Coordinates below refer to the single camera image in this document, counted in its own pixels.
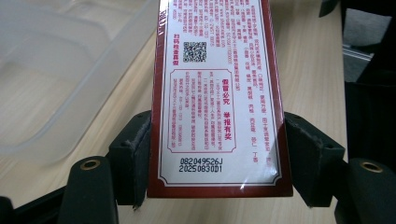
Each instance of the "white label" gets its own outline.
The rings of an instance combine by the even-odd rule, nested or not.
[[[169,1],[159,178],[271,186],[281,177],[259,0]]]

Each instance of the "light wood surface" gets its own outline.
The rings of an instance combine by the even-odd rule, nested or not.
[[[319,0],[271,2],[283,106],[345,147],[341,16],[337,8],[319,18],[319,8]],[[21,206],[64,186],[76,161],[105,155],[129,119],[151,107],[154,50],[155,35],[66,158],[42,166],[1,157],[0,195]],[[335,223],[334,206],[308,208],[294,191],[292,198],[147,199],[137,211],[120,206],[119,214],[120,223]]]

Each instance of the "red border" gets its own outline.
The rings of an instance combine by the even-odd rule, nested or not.
[[[161,127],[161,104],[163,85],[163,54],[165,42],[165,25],[167,24],[167,11],[160,11],[157,30],[157,49],[154,69],[152,127],[151,127],[151,157],[148,179],[148,197],[160,198],[238,198],[238,197],[281,197],[292,196],[290,177],[289,153],[286,142],[286,130],[283,116],[282,103],[279,91],[279,82],[276,69],[276,54],[271,23],[271,13],[268,0],[262,0],[262,20],[264,22],[264,37],[268,52],[270,81],[275,111],[277,128],[277,142],[282,177],[276,180],[275,186],[244,186],[241,187],[166,187],[158,179],[159,144]]]

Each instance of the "product box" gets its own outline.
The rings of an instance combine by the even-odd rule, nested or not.
[[[148,196],[291,196],[267,0],[161,0]]]

